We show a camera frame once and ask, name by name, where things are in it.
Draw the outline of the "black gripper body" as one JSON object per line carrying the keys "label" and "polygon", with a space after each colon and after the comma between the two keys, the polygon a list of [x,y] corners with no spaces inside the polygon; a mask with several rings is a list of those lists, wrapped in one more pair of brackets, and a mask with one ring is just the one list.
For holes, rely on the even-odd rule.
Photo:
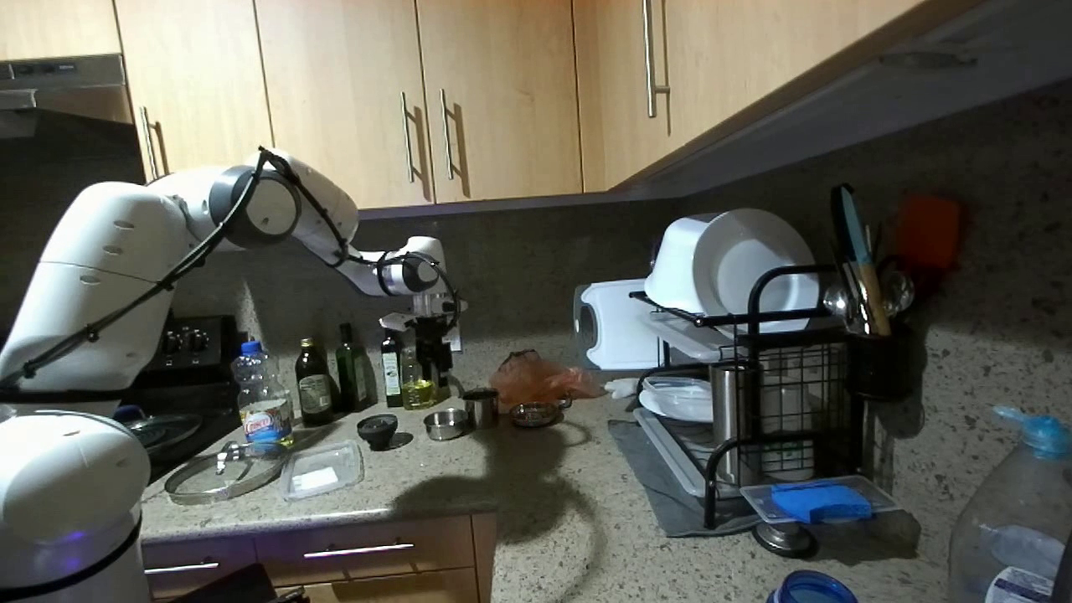
{"label": "black gripper body", "polygon": [[451,370],[451,336],[457,301],[451,291],[423,291],[411,298],[415,361],[425,380],[442,380]]}

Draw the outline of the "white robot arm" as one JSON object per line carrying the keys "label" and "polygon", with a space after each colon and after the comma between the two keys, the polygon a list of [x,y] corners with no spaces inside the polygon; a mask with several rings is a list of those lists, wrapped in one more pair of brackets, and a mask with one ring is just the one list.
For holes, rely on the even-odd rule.
{"label": "white robot arm", "polygon": [[442,246],[358,252],[350,198],[298,159],[98,180],[55,223],[0,350],[0,603],[151,603],[143,442],[109,410],[155,360],[174,286],[214,252],[298,241],[354,291],[455,319]]}

